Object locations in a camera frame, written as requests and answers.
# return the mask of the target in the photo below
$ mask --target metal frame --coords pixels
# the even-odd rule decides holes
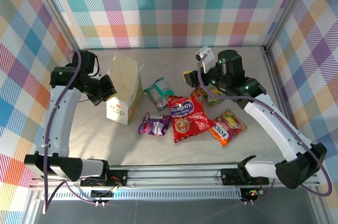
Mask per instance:
[[[285,7],[281,18],[278,20],[267,44],[266,44],[266,51],[270,52],[272,47],[274,46],[275,42],[277,41],[279,35],[281,34],[286,22],[288,21],[289,17],[293,13],[295,7],[297,6],[299,0],[289,0],[287,6]]]
[[[73,37],[73,34],[71,33],[70,29],[68,28],[68,25],[65,22],[62,14],[60,13],[55,1],[54,0],[42,0],[42,2],[48,9],[49,13],[51,14],[53,20],[55,21],[64,39],[66,40],[67,44],[70,46],[71,50],[79,49],[79,46],[75,38]]]
[[[277,75],[274,71],[274,66],[273,66],[273,62],[271,61],[271,57],[268,56],[268,54],[266,53],[266,51],[264,50],[263,47],[261,47],[261,53],[262,56],[264,58],[264,62],[265,62],[265,66],[268,69],[268,73],[269,73],[269,78],[271,81],[271,84],[273,86],[273,90],[277,99],[277,106],[278,109],[280,110],[281,113],[283,113],[283,115],[290,120],[290,116],[289,113],[287,111],[284,99],[283,99],[283,95],[281,93],[281,89],[279,87],[278,84],[278,80],[277,80]]]
[[[237,163],[217,164],[172,164],[172,165],[132,165],[110,166],[110,170],[128,170],[127,190],[152,190],[152,189],[235,189],[252,188],[252,185],[224,186],[222,181],[216,178],[216,173],[221,169],[237,169]],[[59,185],[60,181],[49,182],[50,189]],[[73,187],[81,188],[80,182],[69,182]],[[34,177],[30,189],[43,190],[43,179]],[[320,186],[317,175],[309,178],[305,186]],[[276,180],[275,186],[284,187]],[[109,190],[110,187],[101,186],[95,190]]]
[[[319,189],[317,187],[313,187],[310,189],[319,192]],[[310,198],[310,203],[318,223],[322,224],[335,223],[330,213],[330,209],[328,208],[328,205],[324,198],[315,197],[310,192],[308,193],[308,197]]]
[[[40,200],[43,197],[42,190],[29,190],[26,201],[25,201],[25,211],[20,218],[19,224],[32,224],[35,222],[37,216],[37,211],[39,209]]]

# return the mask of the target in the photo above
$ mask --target gray table surface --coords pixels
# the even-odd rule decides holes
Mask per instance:
[[[217,56],[218,52],[225,49],[228,48],[212,48],[212,51]],[[232,49],[237,50],[242,56],[246,76],[256,78],[276,103],[261,48]],[[177,96],[189,96],[193,89],[184,82],[183,72],[197,69],[195,59],[197,50],[197,48],[133,49],[92,52],[99,58],[102,73],[107,73],[114,54],[125,54],[135,59],[139,67],[144,65],[140,72],[144,89],[156,79],[164,77]],[[76,108],[70,135],[70,157],[104,159],[108,160],[110,165],[239,162],[252,154],[269,158],[281,157],[279,149],[269,135],[237,104],[229,100],[211,107],[204,104],[209,118],[214,119],[226,109],[230,109],[248,128],[224,148],[209,132],[175,144],[172,125],[164,137],[138,134],[137,129],[147,112],[170,114],[168,108],[158,112],[146,93],[128,126],[106,118],[105,103],[95,107],[86,101],[79,103]]]

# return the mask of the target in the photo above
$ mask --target orange snack bag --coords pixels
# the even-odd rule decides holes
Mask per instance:
[[[209,131],[225,147],[237,134],[246,129],[246,125],[238,119],[230,109],[213,120],[215,126]]]

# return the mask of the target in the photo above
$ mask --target white cardboard box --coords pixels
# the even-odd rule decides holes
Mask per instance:
[[[108,74],[117,93],[106,102],[107,118],[128,125],[143,94],[137,62],[117,54]]]

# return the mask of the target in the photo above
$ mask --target red snack bag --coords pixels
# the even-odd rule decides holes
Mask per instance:
[[[198,99],[199,90],[190,97],[166,96],[174,128],[174,142],[205,132],[214,125],[207,119],[203,104]]]

